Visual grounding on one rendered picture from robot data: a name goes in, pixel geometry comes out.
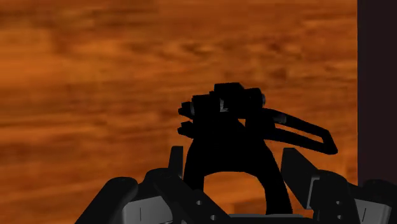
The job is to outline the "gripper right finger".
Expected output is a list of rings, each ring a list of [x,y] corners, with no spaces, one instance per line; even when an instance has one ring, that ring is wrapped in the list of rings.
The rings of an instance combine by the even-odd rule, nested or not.
[[[369,179],[362,186],[316,168],[298,150],[285,148],[281,174],[315,224],[397,224],[397,186]]]

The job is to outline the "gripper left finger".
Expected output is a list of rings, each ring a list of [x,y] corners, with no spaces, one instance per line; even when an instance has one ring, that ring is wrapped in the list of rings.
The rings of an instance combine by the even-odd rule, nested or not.
[[[224,210],[181,179],[182,171],[183,147],[174,146],[168,167],[148,171],[142,183],[107,181],[75,224],[230,224]]]

